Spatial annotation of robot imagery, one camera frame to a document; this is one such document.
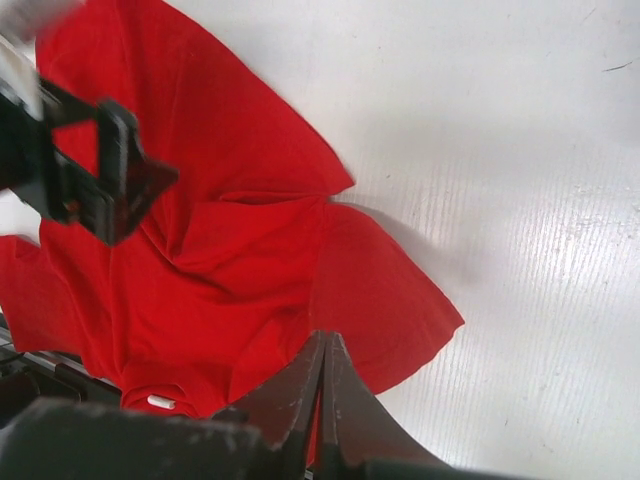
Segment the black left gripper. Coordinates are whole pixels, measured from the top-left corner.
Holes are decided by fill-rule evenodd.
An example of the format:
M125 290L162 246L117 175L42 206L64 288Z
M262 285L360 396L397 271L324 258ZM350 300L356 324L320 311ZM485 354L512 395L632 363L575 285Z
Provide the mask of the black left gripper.
M136 117L117 102L90 104L40 74L39 80L42 120L1 95L1 188L41 216L79 223L115 246L176 183L178 171L146 155ZM56 130L85 121L96 125L97 175L54 140Z

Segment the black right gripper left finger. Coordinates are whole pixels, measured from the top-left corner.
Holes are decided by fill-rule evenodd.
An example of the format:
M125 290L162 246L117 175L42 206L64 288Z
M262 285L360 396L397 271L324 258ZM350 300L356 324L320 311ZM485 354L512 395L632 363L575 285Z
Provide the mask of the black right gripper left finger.
M289 365L213 415L260 433L263 452L254 468L260 477L305 477L324 353L325 334L315 332Z

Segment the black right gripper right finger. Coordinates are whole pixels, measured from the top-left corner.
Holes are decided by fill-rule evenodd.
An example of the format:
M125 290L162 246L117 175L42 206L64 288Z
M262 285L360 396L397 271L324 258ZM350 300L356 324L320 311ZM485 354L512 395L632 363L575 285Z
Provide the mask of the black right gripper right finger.
M321 479L466 479L422 447L357 374L343 338L326 338L319 420Z

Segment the red t shirt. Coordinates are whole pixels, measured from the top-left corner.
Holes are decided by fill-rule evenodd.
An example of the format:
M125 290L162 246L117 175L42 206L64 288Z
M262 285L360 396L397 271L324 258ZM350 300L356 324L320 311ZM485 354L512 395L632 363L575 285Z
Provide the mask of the red t shirt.
M20 352L77 356L125 409L205 419L339 334L377 398L452 339L455 307L378 223L334 196L326 141L224 44L163 1L90 1L36 43L48 80L111 97L179 172L109 247L43 220L1 239Z

